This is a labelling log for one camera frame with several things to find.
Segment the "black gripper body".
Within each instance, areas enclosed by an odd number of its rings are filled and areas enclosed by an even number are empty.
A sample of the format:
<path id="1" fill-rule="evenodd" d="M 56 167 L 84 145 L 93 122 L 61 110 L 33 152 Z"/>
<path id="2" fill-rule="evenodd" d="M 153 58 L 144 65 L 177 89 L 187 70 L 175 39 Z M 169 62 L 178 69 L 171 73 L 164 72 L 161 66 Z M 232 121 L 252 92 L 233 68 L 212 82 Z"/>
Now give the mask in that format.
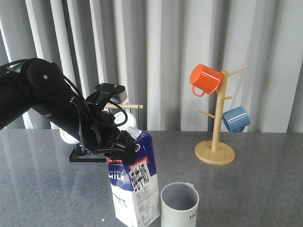
<path id="1" fill-rule="evenodd" d="M 114 122 L 114 115 L 104 107 L 125 100 L 125 86 L 101 83 L 87 98 L 80 98 L 80 142 L 89 154 L 125 153 L 125 133 Z"/>

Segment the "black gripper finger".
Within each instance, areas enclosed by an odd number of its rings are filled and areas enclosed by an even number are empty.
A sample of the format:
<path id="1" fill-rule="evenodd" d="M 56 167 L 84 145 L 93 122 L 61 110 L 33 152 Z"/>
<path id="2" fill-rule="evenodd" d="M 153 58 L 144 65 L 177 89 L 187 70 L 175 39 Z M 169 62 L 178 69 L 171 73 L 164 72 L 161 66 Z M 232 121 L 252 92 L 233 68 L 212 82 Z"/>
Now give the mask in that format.
<path id="1" fill-rule="evenodd" d="M 131 137 L 128 132 L 122 132 L 123 141 L 126 142 L 126 148 L 119 153 L 119 159 L 126 163 L 134 163 L 137 159 L 137 153 L 135 152 L 137 145 L 135 140 Z"/>
<path id="2" fill-rule="evenodd" d="M 109 159 L 124 159 L 125 154 L 123 152 L 113 151 L 113 152 L 107 152 L 104 154 Z"/>

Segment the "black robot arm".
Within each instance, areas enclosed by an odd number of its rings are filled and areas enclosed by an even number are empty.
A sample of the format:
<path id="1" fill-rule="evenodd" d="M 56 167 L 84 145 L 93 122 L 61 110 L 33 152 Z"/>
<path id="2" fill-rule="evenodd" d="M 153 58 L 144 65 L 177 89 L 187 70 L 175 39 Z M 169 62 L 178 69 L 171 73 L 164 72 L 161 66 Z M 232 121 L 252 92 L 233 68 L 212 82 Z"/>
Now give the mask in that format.
<path id="1" fill-rule="evenodd" d="M 136 144 L 104 109 L 113 97 L 125 96 L 124 86 L 101 83 L 84 98 L 55 63 L 21 59 L 0 68 L 0 126 L 34 109 L 78 140 L 82 154 L 104 154 L 131 164 L 137 158 Z"/>

